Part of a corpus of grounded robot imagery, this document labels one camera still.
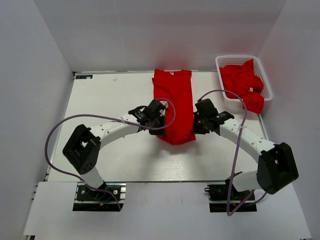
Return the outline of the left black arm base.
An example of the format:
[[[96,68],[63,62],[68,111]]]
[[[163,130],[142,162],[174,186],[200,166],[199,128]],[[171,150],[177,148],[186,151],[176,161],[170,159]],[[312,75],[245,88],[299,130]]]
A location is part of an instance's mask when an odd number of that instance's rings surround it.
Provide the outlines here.
[[[125,202],[126,184],[107,183],[105,189],[115,196],[120,207],[111,194],[93,191],[83,183],[78,183],[72,210],[74,212],[120,212]]]

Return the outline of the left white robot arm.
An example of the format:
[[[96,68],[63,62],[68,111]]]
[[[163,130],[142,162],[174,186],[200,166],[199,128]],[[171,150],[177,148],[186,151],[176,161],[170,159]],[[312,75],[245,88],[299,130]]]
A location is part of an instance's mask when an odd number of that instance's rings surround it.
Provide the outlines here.
[[[157,128],[165,125],[166,107],[167,101],[154,99],[146,107],[139,106],[129,110],[120,121],[111,120],[91,127],[80,124],[74,129],[62,154],[89,185],[90,196],[99,200],[106,193],[105,182],[96,168],[100,150],[120,138],[143,131],[143,127],[152,128],[149,131],[151,135],[163,136],[165,130]]]

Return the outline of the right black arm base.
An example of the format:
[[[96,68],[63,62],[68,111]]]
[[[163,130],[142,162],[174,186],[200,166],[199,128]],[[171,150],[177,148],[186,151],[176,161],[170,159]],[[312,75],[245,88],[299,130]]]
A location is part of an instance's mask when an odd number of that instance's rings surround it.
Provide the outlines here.
[[[208,196],[209,210],[211,213],[227,212],[228,187],[229,185],[224,181],[207,183],[207,186],[204,188],[204,192]],[[234,187],[232,187],[229,211],[232,212],[249,194],[249,190],[238,192]],[[252,194],[250,198],[248,198],[248,200],[240,208],[237,209],[236,212],[256,212],[257,205],[254,204],[255,201],[255,195]]]

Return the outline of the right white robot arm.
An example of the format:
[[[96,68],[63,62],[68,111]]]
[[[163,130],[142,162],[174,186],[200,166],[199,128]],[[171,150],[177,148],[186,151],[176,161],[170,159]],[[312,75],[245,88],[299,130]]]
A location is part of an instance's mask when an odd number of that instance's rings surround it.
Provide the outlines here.
[[[227,112],[218,112],[210,99],[198,100],[194,112],[194,134],[211,132],[233,142],[257,163],[254,171],[236,173],[225,182],[226,195],[236,200],[244,191],[263,190],[273,195],[299,177],[292,148],[285,142],[276,144],[247,128]]]

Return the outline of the red t shirt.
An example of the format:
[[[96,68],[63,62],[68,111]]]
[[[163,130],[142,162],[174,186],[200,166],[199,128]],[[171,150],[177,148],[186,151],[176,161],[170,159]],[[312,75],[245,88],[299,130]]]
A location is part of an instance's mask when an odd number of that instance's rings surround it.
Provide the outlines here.
[[[166,111],[165,135],[158,138],[171,145],[183,145],[196,140],[193,133],[194,105],[190,70],[164,71],[154,70],[153,96],[170,100]]]

